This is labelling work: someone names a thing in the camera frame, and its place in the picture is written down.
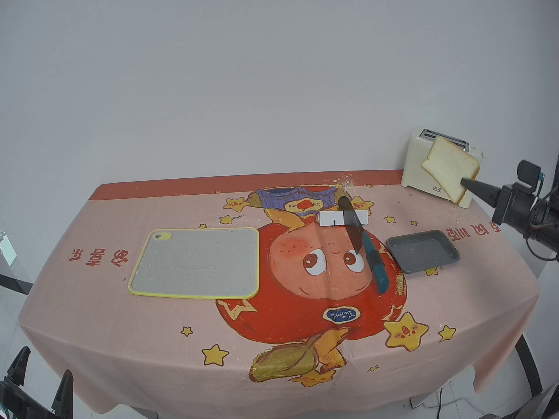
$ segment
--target cartoon character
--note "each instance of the cartoon character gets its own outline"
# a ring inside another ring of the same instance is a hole
[[[383,295],[346,228],[316,223],[315,215],[336,209],[342,195],[341,188],[307,186],[261,189],[247,198],[273,222],[258,230],[260,289],[250,299],[216,303],[243,337],[278,345],[256,356],[252,381],[294,377],[305,387],[330,381],[346,364],[340,343],[379,333],[404,306],[404,275],[374,235],[389,280]]]

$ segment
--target gray cutting board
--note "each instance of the gray cutting board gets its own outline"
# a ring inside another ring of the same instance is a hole
[[[250,298],[258,291],[258,231],[152,231],[128,286],[146,296]]]

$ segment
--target kitchen knife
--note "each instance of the kitchen knife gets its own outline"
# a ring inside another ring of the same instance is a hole
[[[388,276],[382,258],[378,250],[374,247],[369,234],[361,225],[359,217],[353,208],[350,200],[346,196],[338,199],[338,206],[344,212],[344,224],[349,235],[349,240],[353,245],[355,253],[359,253],[361,246],[365,249],[367,263],[374,276],[378,292],[382,295],[388,290]]]

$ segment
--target table leg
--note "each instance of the table leg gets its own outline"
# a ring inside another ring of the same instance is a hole
[[[138,411],[139,414],[141,414],[144,417],[147,417],[148,419],[158,419],[158,415],[155,411],[151,411],[149,409],[138,409],[136,407],[130,407],[131,409],[135,409],[136,411]]]

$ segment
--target cartoon eye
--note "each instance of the cartoon eye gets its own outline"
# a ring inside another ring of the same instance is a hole
[[[320,275],[326,270],[326,258],[324,252],[318,248],[303,258],[303,267],[311,275]]]
[[[353,250],[346,252],[344,255],[344,262],[346,263],[347,268],[355,273],[359,273],[365,268],[365,261],[363,261],[360,254],[355,253]]]

